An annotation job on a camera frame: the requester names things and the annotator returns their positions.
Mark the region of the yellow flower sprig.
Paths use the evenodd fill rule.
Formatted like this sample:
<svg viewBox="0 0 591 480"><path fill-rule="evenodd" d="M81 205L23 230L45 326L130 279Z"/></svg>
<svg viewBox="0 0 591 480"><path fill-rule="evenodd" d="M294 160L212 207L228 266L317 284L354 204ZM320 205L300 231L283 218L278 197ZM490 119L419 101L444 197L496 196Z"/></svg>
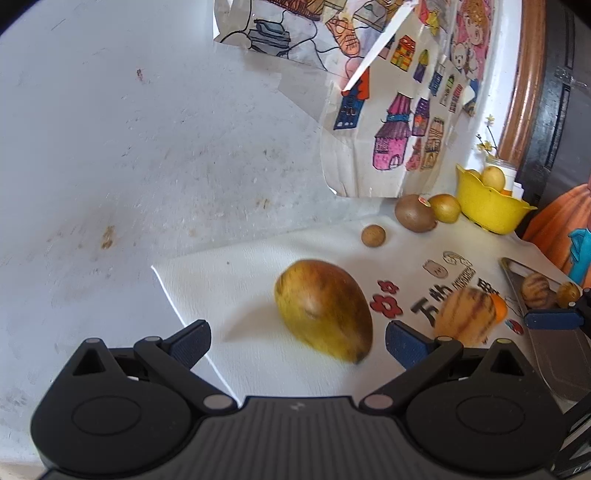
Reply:
<svg viewBox="0 0 591 480"><path fill-rule="evenodd" d="M477 142L477 149L480 153L485 154L486 158L489 160L497 159L498 158L498 144L494 137L494 133L492 128L495 124L495 117L492 114L489 114L484 121L484 127L486 129L485 134L478 133L476 138Z"/></svg>

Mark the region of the yellow-green round fruit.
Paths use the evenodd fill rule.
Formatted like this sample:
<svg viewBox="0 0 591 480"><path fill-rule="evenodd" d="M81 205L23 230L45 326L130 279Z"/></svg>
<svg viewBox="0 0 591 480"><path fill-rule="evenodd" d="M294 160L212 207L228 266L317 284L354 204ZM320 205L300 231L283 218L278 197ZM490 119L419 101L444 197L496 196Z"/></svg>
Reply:
<svg viewBox="0 0 591 480"><path fill-rule="evenodd" d="M439 222L454 224L462 212L457 198L451 194L438 194L429 199L429 203Z"/></svg>

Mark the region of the striped melon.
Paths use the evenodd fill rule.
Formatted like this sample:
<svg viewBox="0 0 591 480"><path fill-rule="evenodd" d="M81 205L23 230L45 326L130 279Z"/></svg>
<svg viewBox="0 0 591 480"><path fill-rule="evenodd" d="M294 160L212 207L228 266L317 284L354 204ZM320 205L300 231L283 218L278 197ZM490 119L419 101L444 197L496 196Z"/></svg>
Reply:
<svg viewBox="0 0 591 480"><path fill-rule="evenodd" d="M522 283L521 295L525 304L531 309L543 309L550 296L548 279L540 273L528 275Z"/></svg>
<svg viewBox="0 0 591 480"><path fill-rule="evenodd" d="M466 347L479 347L488 341L496 318L491 295L474 287L465 287L444 301L435 321L434 335L451 337Z"/></svg>

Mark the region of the white printed cloth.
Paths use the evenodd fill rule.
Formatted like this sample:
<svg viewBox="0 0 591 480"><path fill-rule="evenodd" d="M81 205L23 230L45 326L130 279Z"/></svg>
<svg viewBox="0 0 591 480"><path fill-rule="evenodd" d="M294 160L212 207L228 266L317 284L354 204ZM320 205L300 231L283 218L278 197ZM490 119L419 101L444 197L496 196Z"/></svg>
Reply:
<svg viewBox="0 0 591 480"><path fill-rule="evenodd" d="M520 263L563 282L564 273L533 244L515 235L489 233L468 220L416 234L394 218L377 216L387 233L384 245L363 245L365 220L312 228L263 240L214 248L153 268L183 324L204 319L211 325L207 361L229 394L355 399L401 373L385 346L388 323L404 321L424 335L433 332L445 297L462 285L497 292L517 302L501 267ZM273 299L276 279L301 259L341 267L360 285L374 325L370 355L360 364L324 355L287 330Z"/></svg>

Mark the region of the brown kiwi with sticker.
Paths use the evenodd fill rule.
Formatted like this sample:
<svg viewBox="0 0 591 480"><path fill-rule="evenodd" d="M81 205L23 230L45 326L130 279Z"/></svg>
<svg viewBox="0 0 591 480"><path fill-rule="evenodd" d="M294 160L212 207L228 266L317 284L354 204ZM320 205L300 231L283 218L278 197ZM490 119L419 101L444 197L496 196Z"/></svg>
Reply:
<svg viewBox="0 0 591 480"><path fill-rule="evenodd" d="M417 194L401 197L394 207L394 216L406 229L415 233L429 232L438 224L430 203Z"/></svg>

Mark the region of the houses drawing paper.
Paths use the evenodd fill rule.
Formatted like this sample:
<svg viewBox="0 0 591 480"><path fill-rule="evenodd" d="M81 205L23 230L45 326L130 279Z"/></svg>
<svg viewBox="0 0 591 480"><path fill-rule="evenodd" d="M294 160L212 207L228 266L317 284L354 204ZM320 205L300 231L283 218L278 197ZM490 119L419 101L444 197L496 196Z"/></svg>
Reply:
<svg viewBox="0 0 591 480"><path fill-rule="evenodd" d="M455 113L444 105L451 37L409 71L378 58L384 38L344 86L332 89L321 140L322 173L342 197L396 198L422 193L440 172Z"/></svg>

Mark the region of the yellow plastic bowl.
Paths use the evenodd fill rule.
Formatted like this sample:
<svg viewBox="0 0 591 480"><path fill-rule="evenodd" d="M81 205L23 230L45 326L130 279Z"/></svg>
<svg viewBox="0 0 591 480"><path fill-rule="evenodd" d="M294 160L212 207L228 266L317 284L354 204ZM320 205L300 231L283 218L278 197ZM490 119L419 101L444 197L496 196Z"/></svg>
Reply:
<svg viewBox="0 0 591 480"><path fill-rule="evenodd" d="M462 213L489 232L507 235L515 231L527 214L537 209L522 199L503 195L485 186L479 178L457 165L457 195Z"/></svg>

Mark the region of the small orange kumquat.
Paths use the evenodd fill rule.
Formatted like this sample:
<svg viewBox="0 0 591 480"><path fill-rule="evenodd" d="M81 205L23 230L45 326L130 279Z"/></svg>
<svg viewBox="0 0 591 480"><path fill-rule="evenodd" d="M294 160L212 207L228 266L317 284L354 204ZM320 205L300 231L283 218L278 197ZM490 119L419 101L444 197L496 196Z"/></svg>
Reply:
<svg viewBox="0 0 591 480"><path fill-rule="evenodd" d="M506 301L500 295L495 293L491 293L490 297L495 307L496 322L501 323L505 320L508 314L508 306L506 304Z"/></svg>

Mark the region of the white and orange bottle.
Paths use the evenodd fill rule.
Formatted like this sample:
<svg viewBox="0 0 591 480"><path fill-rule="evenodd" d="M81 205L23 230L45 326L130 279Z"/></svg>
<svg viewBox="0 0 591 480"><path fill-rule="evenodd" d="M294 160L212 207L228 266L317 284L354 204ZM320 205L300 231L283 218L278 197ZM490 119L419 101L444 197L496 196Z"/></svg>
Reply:
<svg viewBox="0 0 591 480"><path fill-rule="evenodd" d="M513 197L517 169L511 163L500 159L496 160L495 166L503 172L505 178L505 184L500 193L508 197Z"/></svg>

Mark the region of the yellow-red mango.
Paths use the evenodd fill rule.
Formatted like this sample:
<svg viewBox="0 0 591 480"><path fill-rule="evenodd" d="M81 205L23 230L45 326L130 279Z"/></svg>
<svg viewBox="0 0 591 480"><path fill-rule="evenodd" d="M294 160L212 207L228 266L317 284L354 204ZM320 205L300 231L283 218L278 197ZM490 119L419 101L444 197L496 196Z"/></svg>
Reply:
<svg viewBox="0 0 591 480"><path fill-rule="evenodd" d="M341 267L297 260L277 277L273 297L284 325L301 343L352 364L370 354L370 307L359 284Z"/></svg>

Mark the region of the striped melon in tray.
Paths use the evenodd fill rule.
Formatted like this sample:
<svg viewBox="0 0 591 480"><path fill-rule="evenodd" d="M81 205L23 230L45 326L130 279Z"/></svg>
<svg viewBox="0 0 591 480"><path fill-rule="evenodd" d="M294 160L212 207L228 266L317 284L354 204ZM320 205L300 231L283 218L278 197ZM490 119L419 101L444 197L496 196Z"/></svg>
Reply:
<svg viewBox="0 0 591 480"><path fill-rule="evenodd" d="M531 309L543 309L550 296L548 279L540 273L528 275L522 283L521 295L525 304Z"/></svg>

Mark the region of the metal tray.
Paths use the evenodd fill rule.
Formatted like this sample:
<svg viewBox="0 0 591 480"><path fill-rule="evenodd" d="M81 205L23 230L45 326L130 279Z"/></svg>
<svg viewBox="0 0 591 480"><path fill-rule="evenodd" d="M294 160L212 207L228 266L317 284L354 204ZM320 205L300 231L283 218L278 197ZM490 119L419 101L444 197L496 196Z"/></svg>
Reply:
<svg viewBox="0 0 591 480"><path fill-rule="evenodd" d="M502 257L499 263L516 300L525 334L531 341L538 372L556 396L565 401L580 401L590 393L590 340L579 328L531 328L525 320L529 308L521 287L535 270L508 257Z"/></svg>

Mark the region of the girl and bear drawing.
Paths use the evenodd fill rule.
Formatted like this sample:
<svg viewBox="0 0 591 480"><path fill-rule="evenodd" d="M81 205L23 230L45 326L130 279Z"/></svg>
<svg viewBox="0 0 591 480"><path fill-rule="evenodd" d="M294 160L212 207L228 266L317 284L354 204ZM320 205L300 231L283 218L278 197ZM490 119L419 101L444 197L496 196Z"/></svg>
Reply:
<svg viewBox="0 0 591 480"><path fill-rule="evenodd" d="M452 1L451 37L446 57L447 85L444 105L455 113L459 108L473 117L484 81L494 26L494 2Z"/></svg>

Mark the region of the rolled white paper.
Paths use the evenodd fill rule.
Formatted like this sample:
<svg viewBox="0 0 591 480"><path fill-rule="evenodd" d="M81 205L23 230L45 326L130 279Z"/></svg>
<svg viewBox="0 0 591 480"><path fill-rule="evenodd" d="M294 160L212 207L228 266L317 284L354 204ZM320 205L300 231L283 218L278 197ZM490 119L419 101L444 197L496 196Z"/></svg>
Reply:
<svg viewBox="0 0 591 480"><path fill-rule="evenodd" d="M523 194L524 194L524 189L523 189L522 185L518 182L515 182L513 184L513 188L512 188L512 197L514 199L521 200L523 198Z"/></svg>

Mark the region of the brown wooden frame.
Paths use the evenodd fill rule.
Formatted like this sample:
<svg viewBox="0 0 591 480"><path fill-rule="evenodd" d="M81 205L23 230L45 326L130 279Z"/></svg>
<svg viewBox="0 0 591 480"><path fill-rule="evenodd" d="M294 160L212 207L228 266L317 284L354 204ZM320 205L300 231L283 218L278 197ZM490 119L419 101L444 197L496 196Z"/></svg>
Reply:
<svg viewBox="0 0 591 480"><path fill-rule="evenodd" d="M541 98L546 50L545 0L522 2L522 20L512 99L499 155L519 168L531 140L535 113Z"/></svg>

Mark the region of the small brown longan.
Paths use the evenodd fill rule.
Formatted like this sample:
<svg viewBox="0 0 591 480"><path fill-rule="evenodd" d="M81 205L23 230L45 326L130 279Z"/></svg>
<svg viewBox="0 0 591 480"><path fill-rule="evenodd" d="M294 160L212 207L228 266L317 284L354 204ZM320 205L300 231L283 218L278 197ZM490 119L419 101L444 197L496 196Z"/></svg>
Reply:
<svg viewBox="0 0 591 480"><path fill-rule="evenodd" d="M361 234L361 240L363 245L370 248L378 248L384 244L387 240L386 230L377 224L368 225L363 228Z"/></svg>

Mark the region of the large coloured drawing paper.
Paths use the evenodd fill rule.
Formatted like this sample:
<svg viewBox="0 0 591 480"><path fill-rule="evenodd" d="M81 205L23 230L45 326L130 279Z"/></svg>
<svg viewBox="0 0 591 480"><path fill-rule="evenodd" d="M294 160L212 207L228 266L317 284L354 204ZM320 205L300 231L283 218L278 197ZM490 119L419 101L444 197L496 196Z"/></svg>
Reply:
<svg viewBox="0 0 591 480"><path fill-rule="evenodd" d="M213 39L351 78L378 58L409 71L446 41L453 1L216 1Z"/></svg>

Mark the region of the yellow lemon in bowl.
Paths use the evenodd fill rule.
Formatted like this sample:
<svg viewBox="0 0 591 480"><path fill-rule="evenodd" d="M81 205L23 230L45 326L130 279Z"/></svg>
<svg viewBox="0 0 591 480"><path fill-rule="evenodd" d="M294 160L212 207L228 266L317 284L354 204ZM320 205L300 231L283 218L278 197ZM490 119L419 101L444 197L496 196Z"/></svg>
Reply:
<svg viewBox="0 0 591 480"><path fill-rule="evenodd" d="M505 188L506 177L504 172L497 166L487 166L480 176L484 186L502 192Z"/></svg>

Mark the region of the brown round melon in tray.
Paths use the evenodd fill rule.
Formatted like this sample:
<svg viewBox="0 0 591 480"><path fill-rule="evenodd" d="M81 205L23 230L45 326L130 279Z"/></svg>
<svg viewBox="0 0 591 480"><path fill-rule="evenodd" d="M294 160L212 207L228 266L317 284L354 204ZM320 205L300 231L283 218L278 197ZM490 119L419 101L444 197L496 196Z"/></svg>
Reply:
<svg viewBox="0 0 591 480"><path fill-rule="evenodd" d="M556 303L560 308L566 309L571 303L576 303L581 296L580 289L573 282L564 282L556 293Z"/></svg>

